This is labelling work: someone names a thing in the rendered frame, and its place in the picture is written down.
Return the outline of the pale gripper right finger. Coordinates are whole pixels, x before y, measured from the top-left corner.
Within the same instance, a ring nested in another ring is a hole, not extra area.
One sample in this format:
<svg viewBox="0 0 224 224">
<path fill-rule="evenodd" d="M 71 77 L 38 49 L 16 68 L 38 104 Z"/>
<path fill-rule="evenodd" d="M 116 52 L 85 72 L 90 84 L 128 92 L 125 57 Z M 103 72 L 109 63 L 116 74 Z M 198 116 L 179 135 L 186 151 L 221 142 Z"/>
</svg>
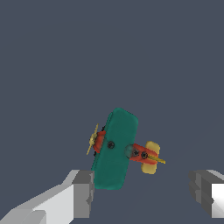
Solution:
<svg viewBox="0 0 224 224">
<path fill-rule="evenodd" d="M 224 175 L 215 170 L 189 171 L 189 192 L 211 218 L 224 218 Z"/>
</svg>

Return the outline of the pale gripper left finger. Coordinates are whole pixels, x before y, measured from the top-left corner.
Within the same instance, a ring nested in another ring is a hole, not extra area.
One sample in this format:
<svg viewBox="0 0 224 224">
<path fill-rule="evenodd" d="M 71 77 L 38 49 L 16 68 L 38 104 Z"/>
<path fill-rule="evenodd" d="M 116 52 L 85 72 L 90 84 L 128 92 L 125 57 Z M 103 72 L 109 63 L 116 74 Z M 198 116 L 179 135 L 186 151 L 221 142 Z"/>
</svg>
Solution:
<svg viewBox="0 0 224 224">
<path fill-rule="evenodd" d="M 11 209 L 0 224 L 70 224 L 88 218 L 94 198 L 95 173 L 71 170 L 55 187 Z"/>
</svg>

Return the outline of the toy airplane with green wing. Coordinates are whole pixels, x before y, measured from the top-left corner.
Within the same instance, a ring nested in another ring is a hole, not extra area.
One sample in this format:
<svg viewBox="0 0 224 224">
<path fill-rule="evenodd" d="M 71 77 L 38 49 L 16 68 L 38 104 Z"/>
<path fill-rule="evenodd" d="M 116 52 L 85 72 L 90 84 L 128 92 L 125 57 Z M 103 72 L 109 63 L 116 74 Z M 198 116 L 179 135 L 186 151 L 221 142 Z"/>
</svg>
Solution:
<svg viewBox="0 0 224 224">
<path fill-rule="evenodd" d="M 129 162 L 141 164 L 146 174 L 154 174 L 157 164 L 165 161 L 159 155 L 160 146 L 147 141 L 145 146 L 135 143 L 138 118 L 123 108 L 115 108 L 109 115 L 106 125 L 89 139 L 89 148 L 94 149 L 94 186 L 96 189 L 119 190 L 128 170 Z"/>
</svg>

